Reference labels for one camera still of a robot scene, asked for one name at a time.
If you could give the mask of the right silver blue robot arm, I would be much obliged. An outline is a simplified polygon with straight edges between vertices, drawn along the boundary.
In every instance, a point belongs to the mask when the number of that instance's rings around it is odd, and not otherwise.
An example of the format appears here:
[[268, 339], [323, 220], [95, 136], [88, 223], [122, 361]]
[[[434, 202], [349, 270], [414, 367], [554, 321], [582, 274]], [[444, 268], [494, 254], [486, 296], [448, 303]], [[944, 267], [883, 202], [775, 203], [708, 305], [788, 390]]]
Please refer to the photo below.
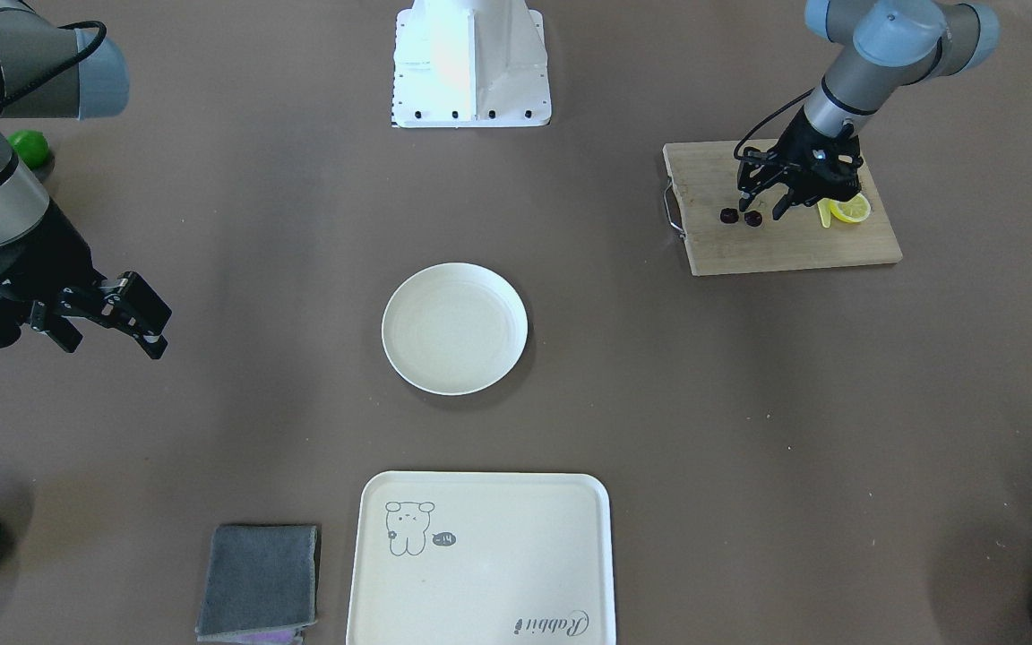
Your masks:
[[[102, 21], [57, 26], [24, 1], [0, 1], [0, 118], [110, 117], [128, 99], [125, 57]], [[94, 268], [89, 245], [0, 131], [0, 348], [30, 327], [73, 352], [74, 320], [85, 319], [159, 359], [171, 314], [141, 275]]]

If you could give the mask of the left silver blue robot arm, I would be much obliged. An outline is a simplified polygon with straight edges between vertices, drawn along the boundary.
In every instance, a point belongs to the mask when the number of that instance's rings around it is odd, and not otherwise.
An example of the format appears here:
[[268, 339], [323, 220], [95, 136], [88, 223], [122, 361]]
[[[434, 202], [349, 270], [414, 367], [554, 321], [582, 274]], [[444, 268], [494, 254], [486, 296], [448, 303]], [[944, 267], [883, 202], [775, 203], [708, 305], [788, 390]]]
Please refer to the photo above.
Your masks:
[[842, 52], [771, 147], [785, 168], [770, 181], [787, 188], [774, 219], [797, 205], [851, 200], [861, 189], [861, 132], [894, 91], [975, 68], [1001, 33], [993, 8], [978, 3], [808, 1], [805, 23]]

